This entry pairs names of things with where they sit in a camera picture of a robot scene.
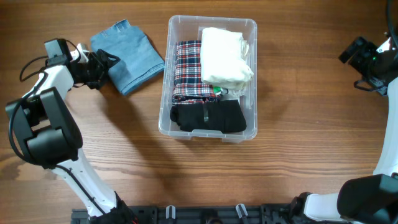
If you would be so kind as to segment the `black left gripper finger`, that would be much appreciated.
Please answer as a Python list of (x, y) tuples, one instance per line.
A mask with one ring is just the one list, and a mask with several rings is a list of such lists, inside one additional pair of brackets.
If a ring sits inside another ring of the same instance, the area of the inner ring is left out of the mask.
[(96, 51), (96, 55), (98, 57), (97, 68), (100, 70), (109, 70), (111, 67), (115, 66), (118, 62), (120, 62), (120, 58), (109, 54), (108, 52), (98, 49)]
[(92, 90), (100, 90), (107, 82), (109, 82), (109, 76), (103, 75), (102, 77), (91, 78), (86, 85)]

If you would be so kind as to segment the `blue denim jeans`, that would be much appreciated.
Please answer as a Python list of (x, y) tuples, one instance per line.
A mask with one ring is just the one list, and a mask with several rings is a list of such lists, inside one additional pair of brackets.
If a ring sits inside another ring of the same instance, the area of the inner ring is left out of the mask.
[(94, 52), (101, 49), (120, 59), (108, 74), (122, 95), (130, 94), (165, 68), (145, 33), (126, 19), (92, 36), (90, 47)]

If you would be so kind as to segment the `plaid flannel shirt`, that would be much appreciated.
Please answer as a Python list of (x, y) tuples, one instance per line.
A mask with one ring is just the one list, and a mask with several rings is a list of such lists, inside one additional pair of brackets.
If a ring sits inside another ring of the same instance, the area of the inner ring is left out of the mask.
[(212, 85), (201, 80), (201, 41), (188, 40), (176, 43), (176, 61), (172, 103), (188, 105), (220, 100)]

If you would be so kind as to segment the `cream cloth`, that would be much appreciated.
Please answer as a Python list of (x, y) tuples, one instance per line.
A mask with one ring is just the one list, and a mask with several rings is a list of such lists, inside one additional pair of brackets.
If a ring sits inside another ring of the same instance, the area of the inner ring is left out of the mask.
[(201, 81), (228, 90), (244, 90), (254, 78), (246, 62), (249, 53), (243, 33), (204, 28), (200, 47)]

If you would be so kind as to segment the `white printed t-shirt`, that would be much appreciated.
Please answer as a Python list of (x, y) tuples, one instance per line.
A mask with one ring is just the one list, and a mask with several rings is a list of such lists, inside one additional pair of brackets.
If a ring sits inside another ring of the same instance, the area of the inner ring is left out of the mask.
[(213, 86), (213, 92), (215, 95), (220, 95), (230, 98), (239, 98), (240, 96), (244, 95), (245, 90), (229, 90), (227, 88)]

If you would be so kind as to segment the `black garment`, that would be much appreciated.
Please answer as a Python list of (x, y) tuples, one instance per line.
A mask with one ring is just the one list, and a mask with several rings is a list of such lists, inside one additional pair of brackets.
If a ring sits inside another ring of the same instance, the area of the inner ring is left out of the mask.
[(170, 110), (170, 119), (182, 131), (207, 129), (238, 133), (247, 128), (238, 100), (175, 105)]

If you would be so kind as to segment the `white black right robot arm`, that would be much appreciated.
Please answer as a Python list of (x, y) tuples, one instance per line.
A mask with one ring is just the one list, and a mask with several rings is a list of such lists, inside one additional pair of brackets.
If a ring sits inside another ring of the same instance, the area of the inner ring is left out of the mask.
[(361, 74), (354, 87), (388, 99), (382, 152), (373, 174), (346, 181), (333, 194), (303, 193), (289, 205), (289, 222), (397, 223), (397, 44), (356, 38), (339, 56)]

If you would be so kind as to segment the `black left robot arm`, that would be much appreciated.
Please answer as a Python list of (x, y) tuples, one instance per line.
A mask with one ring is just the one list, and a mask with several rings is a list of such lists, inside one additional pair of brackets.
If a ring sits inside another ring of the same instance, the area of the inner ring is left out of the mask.
[(24, 96), (6, 105), (8, 137), (14, 153), (26, 163), (60, 176), (84, 203), (89, 223), (138, 223), (134, 212), (104, 183), (88, 162), (83, 138), (64, 100), (72, 88), (99, 90), (120, 59), (102, 49), (90, 52), (67, 39), (44, 43), (45, 65)]

